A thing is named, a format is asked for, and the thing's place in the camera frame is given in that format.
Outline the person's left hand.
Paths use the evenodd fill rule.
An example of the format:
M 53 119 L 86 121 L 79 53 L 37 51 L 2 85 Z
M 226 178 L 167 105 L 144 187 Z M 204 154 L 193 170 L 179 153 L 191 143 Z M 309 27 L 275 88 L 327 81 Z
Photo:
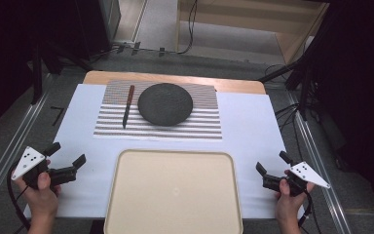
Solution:
M 32 223 L 46 223 L 54 227 L 58 209 L 57 196 L 60 193 L 60 187 L 56 188 L 56 192 L 50 188 L 51 178 L 49 174 L 39 174 L 37 190 L 27 188 L 21 178 L 17 179 L 15 184 L 23 191 L 23 196 L 31 211 L 30 226 Z

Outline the person's right hand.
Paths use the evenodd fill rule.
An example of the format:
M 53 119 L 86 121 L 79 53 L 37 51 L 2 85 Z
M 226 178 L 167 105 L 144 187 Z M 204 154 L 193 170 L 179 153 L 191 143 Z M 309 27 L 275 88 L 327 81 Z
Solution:
M 290 185 L 286 179 L 280 181 L 280 193 L 276 204 L 275 216 L 281 229 L 299 229 L 298 212 L 307 198 L 305 193 L 290 195 Z

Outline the beige plastic tray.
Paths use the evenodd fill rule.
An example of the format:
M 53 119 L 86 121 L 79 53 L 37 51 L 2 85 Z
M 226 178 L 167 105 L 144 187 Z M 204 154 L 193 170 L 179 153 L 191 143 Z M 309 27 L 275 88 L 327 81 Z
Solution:
M 220 152 L 126 150 L 104 234 L 242 234 L 234 162 Z

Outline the dark grey round bowl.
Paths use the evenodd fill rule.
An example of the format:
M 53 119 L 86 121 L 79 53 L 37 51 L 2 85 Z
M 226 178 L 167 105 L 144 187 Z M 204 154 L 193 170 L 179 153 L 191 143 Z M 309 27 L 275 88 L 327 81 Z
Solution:
M 193 99 L 184 88 L 161 83 L 144 90 L 137 106 L 146 121 L 156 126 L 170 127 L 184 122 L 191 115 Z

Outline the white table cover sheet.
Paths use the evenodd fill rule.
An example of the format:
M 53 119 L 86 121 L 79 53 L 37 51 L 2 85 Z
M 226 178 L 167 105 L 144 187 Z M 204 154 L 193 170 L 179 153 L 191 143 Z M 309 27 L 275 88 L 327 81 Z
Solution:
M 106 85 L 78 85 L 56 134 L 60 150 L 50 158 L 53 168 L 69 167 L 82 154 L 87 159 L 76 179 L 62 185 L 58 216 L 103 218 L 118 157 L 125 150 L 143 149 L 229 154 L 235 165 L 242 216 L 274 217 L 275 193 L 262 186 L 262 177 L 255 169 L 260 163 L 269 174 L 282 176 L 288 167 L 280 157 L 285 146 L 268 96 L 224 93 L 214 88 L 220 142 L 98 138 L 94 137 L 94 126 L 105 89 Z

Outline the grey cabinet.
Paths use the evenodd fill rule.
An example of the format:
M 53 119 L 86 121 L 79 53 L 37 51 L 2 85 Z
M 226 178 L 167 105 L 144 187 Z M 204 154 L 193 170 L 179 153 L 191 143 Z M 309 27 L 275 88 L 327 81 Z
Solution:
M 121 20 L 119 0 L 98 0 L 98 3 L 103 16 L 107 39 L 112 43 Z

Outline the metal floor rail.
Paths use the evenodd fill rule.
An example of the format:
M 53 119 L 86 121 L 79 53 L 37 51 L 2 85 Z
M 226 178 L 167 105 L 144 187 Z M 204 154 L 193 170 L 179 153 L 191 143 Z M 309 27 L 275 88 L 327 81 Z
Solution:
M 327 182 L 332 184 L 331 178 L 326 171 L 326 168 L 321 159 L 321 155 L 318 151 L 317 145 L 312 136 L 309 124 L 302 118 L 299 111 L 295 114 L 295 123 L 303 139 L 307 153 L 309 155 L 309 161 L 316 172 Z M 335 228 L 338 234 L 352 234 L 352 229 L 347 221 L 345 212 L 339 201 L 338 195 L 333 187 L 321 189 L 324 200 L 326 201 L 327 208 L 335 224 Z
M 6 180 L 8 169 L 23 150 L 23 144 L 58 78 L 58 75 L 46 74 L 43 77 L 43 94 L 35 104 L 30 100 L 33 96 L 30 88 L 0 118 L 0 187 Z

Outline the black metal stand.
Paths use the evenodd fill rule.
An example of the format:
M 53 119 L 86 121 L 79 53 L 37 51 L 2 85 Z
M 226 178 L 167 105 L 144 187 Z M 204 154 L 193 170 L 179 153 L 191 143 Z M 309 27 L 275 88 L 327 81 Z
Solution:
M 284 65 L 282 68 L 258 79 L 258 82 L 266 83 L 290 72 L 290 76 L 285 82 L 285 88 L 288 91 L 294 91 L 298 86 L 301 86 L 301 94 L 296 110 L 300 113 L 304 121 L 307 120 L 306 109 L 308 107 L 308 93 L 311 80 L 313 78 L 313 57 L 314 50 L 312 48 L 308 48 L 298 60 L 289 65 Z
M 93 68 L 80 58 L 62 48 L 55 42 L 48 40 L 35 40 L 32 42 L 32 87 L 33 98 L 31 104 L 36 104 L 43 96 L 42 63 L 45 63 L 51 74 L 59 74 L 62 70 L 59 57 L 72 61 L 85 71 Z

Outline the light wooden shelf unit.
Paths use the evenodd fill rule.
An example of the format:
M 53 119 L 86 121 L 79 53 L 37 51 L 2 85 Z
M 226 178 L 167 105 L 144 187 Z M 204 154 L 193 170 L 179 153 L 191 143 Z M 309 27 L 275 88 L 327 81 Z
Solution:
M 329 7 L 324 0 L 177 0 L 176 50 L 180 23 L 188 20 L 194 3 L 196 22 L 274 32 L 286 63 L 297 60 Z

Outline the striped placemat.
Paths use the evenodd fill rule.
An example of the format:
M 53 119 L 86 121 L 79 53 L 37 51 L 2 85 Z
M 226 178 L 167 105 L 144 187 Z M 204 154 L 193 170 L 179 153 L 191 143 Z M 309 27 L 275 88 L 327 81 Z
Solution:
M 126 128 L 123 116 L 130 85 L 134 85 L 131 110 Z M 212 86 L 180 84 L 193 99 L 191 115 L 182 123 L 172 127 L 156 126 L 146 121 L 139 113 L 137 101 L 141 93 L 156 82 L 112 80 L 106 85 L 102 103 L 93 130 L 98 138 L 125 138 L 170 141 L 214 141 L 222 140 L 222 130 L 216 91 Z

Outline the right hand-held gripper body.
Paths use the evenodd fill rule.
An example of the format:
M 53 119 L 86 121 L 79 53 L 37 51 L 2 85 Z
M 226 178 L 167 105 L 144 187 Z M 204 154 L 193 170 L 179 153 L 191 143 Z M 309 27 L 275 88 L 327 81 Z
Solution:
M 290 187 L 290 195 L 295 197 L 307 189 L 310 182 L 329 189 L 330 184 L 325 181 L 314 169 L 306 162 L 301 162 L 289 168 L 289 174 L 283 177 L 268 175 L 265 169 L 262 169 L 262 186 L 277 192 L 280 192 L 280 182 L 286 179 Z

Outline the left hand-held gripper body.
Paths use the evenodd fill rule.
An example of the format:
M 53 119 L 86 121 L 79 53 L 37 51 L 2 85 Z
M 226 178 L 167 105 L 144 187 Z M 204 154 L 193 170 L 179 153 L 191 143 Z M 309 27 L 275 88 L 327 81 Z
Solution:
M 51 188 L 57 185 L 68 183 L 76 179 L 78 169 L 73 165 L 61 169 L 50 169 L 46 156 L 43 152 L 27 146 L 23 151 L 19 162 L 11 175 L 11 180 L 21 178 L 25 184 L 33 189 L 38 189 L 38 176 L 41 173 L 48 173 L 51 178 Z

